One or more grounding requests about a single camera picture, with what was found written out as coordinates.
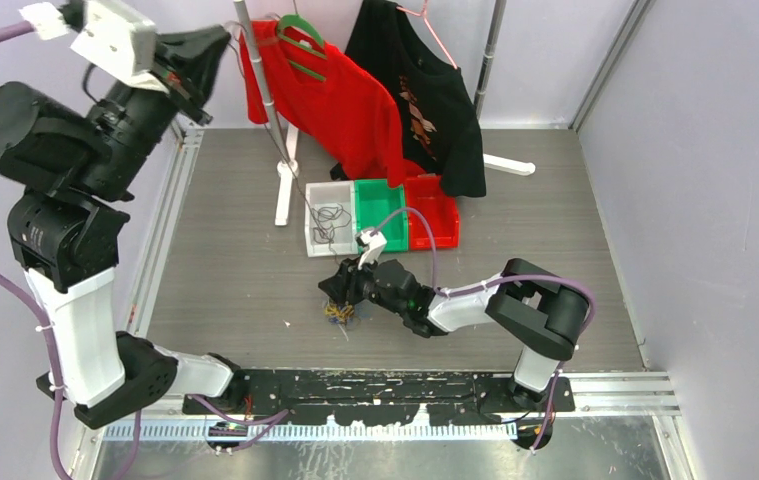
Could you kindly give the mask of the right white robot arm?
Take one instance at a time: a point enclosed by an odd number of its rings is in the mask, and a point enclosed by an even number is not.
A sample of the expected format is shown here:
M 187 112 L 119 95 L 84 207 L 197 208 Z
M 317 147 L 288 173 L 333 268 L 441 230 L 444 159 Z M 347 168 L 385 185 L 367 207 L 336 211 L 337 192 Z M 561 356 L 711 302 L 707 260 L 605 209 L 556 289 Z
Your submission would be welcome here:
M 519 258 L 488 279 L 444 289 L 419 282 L 397 260 L 367 264 L 350 258 L 318 287 L 337 306 L 367 301 L 389 311 L 423 338 L 499 325 L 522 345 L 508 392 L 526 411 L 547 400 L 553 377 L 573 357 L 594 311 L 591 294 L 577 282 Z

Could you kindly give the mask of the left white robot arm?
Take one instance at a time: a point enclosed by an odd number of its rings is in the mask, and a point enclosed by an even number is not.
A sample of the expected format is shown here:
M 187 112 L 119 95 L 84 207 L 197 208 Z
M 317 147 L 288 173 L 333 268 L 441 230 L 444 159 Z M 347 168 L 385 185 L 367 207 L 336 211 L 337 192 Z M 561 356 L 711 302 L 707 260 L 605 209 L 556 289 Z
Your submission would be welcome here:
M 156 38 L 158 91 L 116 83 L 81 115 L 19 82 L 0 85 L 0 175 L 21 184 L 7 217 L 13 255 L 55 349 L 37 380 L 92 429 L 169 394 L 187 414 L 240 410 L 248 386 L 225 357 L 183 354 L 115 327 L 112 283 L 129 216 L 116 202 L 173 119 L 204 124 L 230 33 L 215 25 Z

